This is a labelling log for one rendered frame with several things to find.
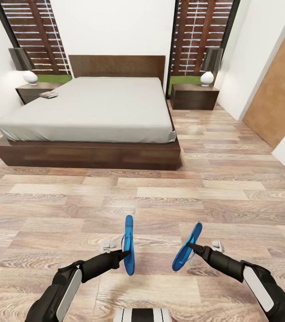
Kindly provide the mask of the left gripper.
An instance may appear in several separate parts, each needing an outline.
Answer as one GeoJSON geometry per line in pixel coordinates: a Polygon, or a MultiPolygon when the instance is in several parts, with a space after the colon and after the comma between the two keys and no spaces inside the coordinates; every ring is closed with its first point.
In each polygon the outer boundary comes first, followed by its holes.
{"type": "Polygon", "coordinates": [[[96,266],[96,277],[110,269],[118,269],[120,267],[119,262],[130,253],[130,250],[124,252],[122,250],[115,250],[110,253],[104,253],[93,257],[92,259],[96,266]]]}

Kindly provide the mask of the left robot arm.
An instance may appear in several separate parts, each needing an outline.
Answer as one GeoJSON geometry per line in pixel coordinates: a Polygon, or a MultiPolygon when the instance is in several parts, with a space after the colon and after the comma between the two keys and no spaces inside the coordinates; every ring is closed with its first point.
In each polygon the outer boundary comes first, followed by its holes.
{"type": "Polygon", "coordinates": [[[110,269],[118,269],[119,262],[131,253],[130,250],[110,252],[109,249],[104,249],[116,247],[117,241],[102,240],[98,256],[61,266],[52,285],[30,307],[24,322],[62,322],[80,283],[86,283],[110,269]]]}

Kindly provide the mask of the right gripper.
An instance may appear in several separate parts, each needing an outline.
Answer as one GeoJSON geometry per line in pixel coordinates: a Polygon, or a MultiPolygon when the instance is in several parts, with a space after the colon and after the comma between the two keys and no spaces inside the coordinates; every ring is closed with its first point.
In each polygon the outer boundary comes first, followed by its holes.
{"type": "MultiPolygon", "coordinates": [[[[196,251],[199,255],[202,255],[203,259],[214,269],[221,271],[222,273],[228,275],[228,265],[230,261],[230,257],[221,254],[217,251],[214,251],[209,246],[201,246],[193,243],[186,243],[187,246],[191,247],[196,251]]],[[[229,275],[228,275],[229,276],[229,275]]]]}

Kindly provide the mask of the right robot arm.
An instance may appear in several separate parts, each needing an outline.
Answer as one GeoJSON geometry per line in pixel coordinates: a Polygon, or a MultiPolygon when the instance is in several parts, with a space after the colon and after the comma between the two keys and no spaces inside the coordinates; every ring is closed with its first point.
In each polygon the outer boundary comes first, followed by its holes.
{"type": "Polygon", "coordinates": [[[271,272],[266,268],[249,263],[240,262],[223,254],[225,248],[221,241],[213,241],[214,248],[186,243],[214,269],[243,283],[246,281],[256,296],[269,322],[285,322],[285,292],[276,284],[271,272]]]}

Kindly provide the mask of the sandal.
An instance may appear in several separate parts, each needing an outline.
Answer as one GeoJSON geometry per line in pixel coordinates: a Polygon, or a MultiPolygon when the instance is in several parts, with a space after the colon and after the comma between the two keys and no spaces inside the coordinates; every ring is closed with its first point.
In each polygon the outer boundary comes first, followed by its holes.
{"type": "MultiPolygon", "coordinates": [[[[131,215],[126,216],[126,229],[123,238],[124,241],[124,251],[130,250],[131,253],[124,258],[124,265],[128,275],[132,276],[134,274],[135,259],[134,259],[134,245],[133,245],[133,217],[131,215]]],[[[123,240],[122,238],[122,240],[123,240]]],[[[122,241],[121,241],[122,247],[122,241]]]]}
{"type": "MultiPolygon", "coordinates": [[[[177,256],[175,257],[172,264],[173,271],[179,271],[185,265],[185,263],[190,259],[190,258],[188,259],[188,257],[192,251],[192,248],[187,246],[186,243],[189,242],[189,243],[196,244],[196,241],[201,231],[202,231],[202,224],[198,222],[194,230],[192,231],[190,237],[188,238],[188,240],[185,242],[185,244],[182,246],[177,256]]],[[[194,251],[193,256],[195,254],[196,254],[196,251],[194,251]]]]}

